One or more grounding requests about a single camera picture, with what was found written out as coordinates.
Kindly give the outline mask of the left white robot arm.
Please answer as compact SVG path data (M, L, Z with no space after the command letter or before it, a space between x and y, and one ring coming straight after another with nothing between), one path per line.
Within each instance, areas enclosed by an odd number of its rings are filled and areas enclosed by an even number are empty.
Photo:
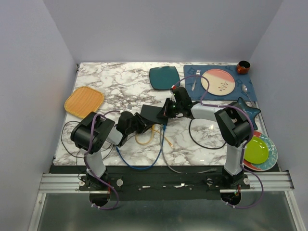
M110 187L107 183L106 166L101 156L101 147L105 141L115 146L123 146L130 134L143 134L153 125L165 124L153 109L141 113L123 111L118 122L105 115L91 112L72 131L71 141L84 151L86 175L79 181L80 191L103 191Z

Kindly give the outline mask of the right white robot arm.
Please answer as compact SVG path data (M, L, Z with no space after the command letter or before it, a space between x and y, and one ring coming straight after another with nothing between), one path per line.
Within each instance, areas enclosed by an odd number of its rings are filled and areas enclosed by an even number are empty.
M184 87L171 89L171 98L167 98L157 118L169 119L182 114L190 119L215 121L227 143L226 163L222 170L221 182L228 189L233 188L244 177L244 152L257 130L255 117L260 109L250 107L243 98L228 105L193 102Z

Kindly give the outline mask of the black network switch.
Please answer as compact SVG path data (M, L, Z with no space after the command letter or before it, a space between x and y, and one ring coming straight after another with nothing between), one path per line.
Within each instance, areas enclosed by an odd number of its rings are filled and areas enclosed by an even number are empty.
M162 109L162 107L143 104L140 115L154 124L167 125L168 118L160 114Z

